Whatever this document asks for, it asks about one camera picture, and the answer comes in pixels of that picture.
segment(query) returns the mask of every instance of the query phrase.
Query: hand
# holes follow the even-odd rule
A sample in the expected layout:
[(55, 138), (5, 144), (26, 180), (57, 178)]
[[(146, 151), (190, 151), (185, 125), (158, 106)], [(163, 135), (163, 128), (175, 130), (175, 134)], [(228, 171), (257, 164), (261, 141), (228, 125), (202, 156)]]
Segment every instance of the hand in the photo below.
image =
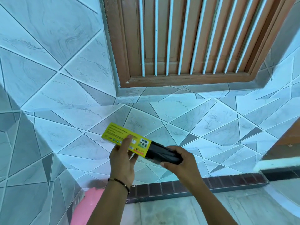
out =
[(122, 142), (121, 146), (116, 145), (110, 153), (110, 178), (116, 178), (124, 182), (130, 187), (134, 181), (134, 164), (139, 155), (134, 154), (130, 159), (133, 152), (128, 151), (131, 143), (132, 136), (128, 135)]
[(161, 162), (160, 165), (173, 172), (179, 181), (192, 192), (194, 187), (203, 181), (194, 155), (179, 146), (168, 146), (168, 148), (177, 151), (183, 158), (183, 161), (179, 165), (170, 162)]

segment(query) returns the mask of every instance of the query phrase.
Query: floor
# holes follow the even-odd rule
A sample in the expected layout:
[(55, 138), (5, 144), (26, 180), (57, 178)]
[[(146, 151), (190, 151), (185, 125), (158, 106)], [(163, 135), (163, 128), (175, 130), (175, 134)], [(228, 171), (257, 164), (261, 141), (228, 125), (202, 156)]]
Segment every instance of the floor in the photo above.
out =
[[(281, 207), (263, 188), (217, 193), (216, 197), (238, 224), (300, 224), (300, 218)], [(125, 205), (121, 225), (207, 224), (194, 197)]]

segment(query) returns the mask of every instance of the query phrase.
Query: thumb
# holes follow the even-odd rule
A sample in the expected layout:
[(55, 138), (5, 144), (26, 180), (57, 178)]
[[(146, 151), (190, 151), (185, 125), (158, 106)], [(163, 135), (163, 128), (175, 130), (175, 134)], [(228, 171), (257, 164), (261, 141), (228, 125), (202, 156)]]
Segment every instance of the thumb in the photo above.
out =
[(175, 173), (177, 165), (170, 163), (170, 162), (161, 162), (160, 165), (167, 170), (171, 171), (172, 173)]

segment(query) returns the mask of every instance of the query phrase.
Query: yellow box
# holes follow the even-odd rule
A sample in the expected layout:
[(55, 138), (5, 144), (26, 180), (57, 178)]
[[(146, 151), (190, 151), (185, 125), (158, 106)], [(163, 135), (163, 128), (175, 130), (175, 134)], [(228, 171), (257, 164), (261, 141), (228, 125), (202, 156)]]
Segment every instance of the yellow box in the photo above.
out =
[(122, 141), (128, 135), (133, 136), (129, 146), (129, 150), (142, 157), (145, 157), (152, 141), (134, 132), (131, 132), (130, 130), (123, 128), (122, 126), (119, 126), (113, 122), (111, 122), (108, 125), (108, 127), (102, 135), (102, 138), (109, 140), (110, 142), (115, 143), (117, 145), (121, 145)]

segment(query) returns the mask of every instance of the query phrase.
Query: product image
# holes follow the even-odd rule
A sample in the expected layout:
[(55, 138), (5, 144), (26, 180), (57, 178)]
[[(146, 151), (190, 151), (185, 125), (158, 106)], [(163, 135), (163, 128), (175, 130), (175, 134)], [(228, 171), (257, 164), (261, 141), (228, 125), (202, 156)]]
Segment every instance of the product image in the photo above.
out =
[(132, 135), (132, 141), (129, 145), (129, 150), (148, 159), (151, 162), (160, 164), (161, 162), (170, 162), (180, 164), (182, 162), (181, 155), (171, 149), (146, 139), (122, 126), (111, 122), (102, 135), (102, 138), (117, 145), (121, 145), (122, 141)]

